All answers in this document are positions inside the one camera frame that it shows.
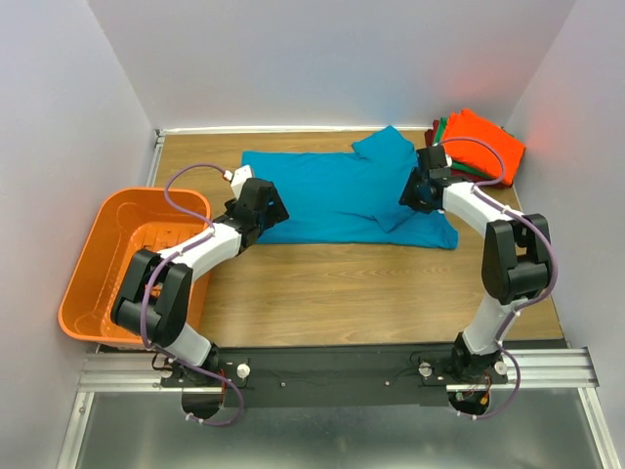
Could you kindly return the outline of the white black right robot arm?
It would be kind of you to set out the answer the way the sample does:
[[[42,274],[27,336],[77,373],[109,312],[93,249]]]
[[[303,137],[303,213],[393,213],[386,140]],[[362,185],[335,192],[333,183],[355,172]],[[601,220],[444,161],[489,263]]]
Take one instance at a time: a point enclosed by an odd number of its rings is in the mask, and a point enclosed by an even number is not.
[[[451,175],[442,145],[417,150],[417,166],[399,199],[417,212],[449,212],[483,238],[484,297],[472,322],[456,338],[447,369],[469,383],[494,367],[503,341],[521,311],[554,286],[557,269],[549,226],[486,194],[477,183]]]

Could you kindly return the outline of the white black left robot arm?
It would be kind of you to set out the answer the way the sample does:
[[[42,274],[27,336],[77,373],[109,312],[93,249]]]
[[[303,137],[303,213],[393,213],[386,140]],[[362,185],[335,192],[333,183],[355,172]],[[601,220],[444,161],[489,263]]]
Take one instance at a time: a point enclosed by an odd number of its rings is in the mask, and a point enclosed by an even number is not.
[[[145,347],[177,359],[196,386],[217,376],[219,352],[188,322],[191,288],[289,218],[272,182],[232,177],[230,185],[234,198],[226,202],[226,213],[203,232],[172,248],[133,254],[110,312],[111,321],[140,336]]]

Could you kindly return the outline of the blue t shirt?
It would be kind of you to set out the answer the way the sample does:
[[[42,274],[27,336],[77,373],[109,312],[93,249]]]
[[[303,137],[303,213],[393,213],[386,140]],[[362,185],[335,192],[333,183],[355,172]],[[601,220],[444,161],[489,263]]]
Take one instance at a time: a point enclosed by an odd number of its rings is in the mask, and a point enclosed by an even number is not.
[[[274,183],[289,213],[261,235],[263,244],[458,246],[459,235],[441,212],[400,204],[417,153],[393,126],[353,143],[348,152],[247,150],[242,162]]]

